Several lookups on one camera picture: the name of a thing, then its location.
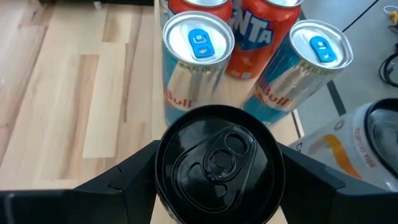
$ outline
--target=aluminum can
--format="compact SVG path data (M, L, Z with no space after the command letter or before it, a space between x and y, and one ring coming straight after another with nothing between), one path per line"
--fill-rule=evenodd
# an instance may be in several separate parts
M398 99L360 106L290 147L380 188L398 191Z
M227 23L208 12L183 12L166 23L163 88L168 124L192 108L213 102L233 45Z
M169 0L159 0L159 20L160 26L163 29L164 24L169 19Z
M243 103L272 125L326 85L353 60L346 36L321 21L296 23Z
M242 0L232 0L232 23L231 23L231 28L233 28L233 24L236 19L236 15L239 11L239 9L242 6Z
M233 25L236 45L226 71L238 78L258 77L299 18L301 2L302 0L236 2L238 8Z
M170 18L178 13L187 11L209 12L229 25L232 22L231 0L169 0Z
M176 223L260 224L277 211L285 165L272 133L225 105L195 108L164 133L153 177Z

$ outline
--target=light wood surface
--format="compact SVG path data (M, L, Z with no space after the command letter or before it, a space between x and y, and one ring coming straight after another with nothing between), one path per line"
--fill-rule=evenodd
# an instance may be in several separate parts
M74 188L160 139L158 10L0 2L0 189ZM216 102L239 106L253 81L224 76ZM298 138L291 116L272 132ZM173 223L159 200L152 222Z

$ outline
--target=black can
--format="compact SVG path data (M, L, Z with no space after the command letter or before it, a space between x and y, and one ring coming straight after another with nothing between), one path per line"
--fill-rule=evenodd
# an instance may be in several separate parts
M155 161L159 197L179 223L265 223L284 191L271 132L230 106L202 106L166 130Z

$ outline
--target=orange can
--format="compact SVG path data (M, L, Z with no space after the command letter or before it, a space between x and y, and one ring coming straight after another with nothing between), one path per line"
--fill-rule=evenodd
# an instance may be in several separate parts
M226 71L258 77L300 15L303 0L242 0L233 24L235 47Z
M209 12L230 25L232 2L231 0L169 0L169 18L186 11Z

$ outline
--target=red bull can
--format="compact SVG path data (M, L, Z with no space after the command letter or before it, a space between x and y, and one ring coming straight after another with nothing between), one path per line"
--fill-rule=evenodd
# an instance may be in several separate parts
M398 99L360 106L292 149L382 189L398 191Z
M296 109L353 60L346 36L327 23L296 23L242 108L266 125Z
M168 124L213 102L233 46L229 25L207 12L182 12L165 24L163 87Z

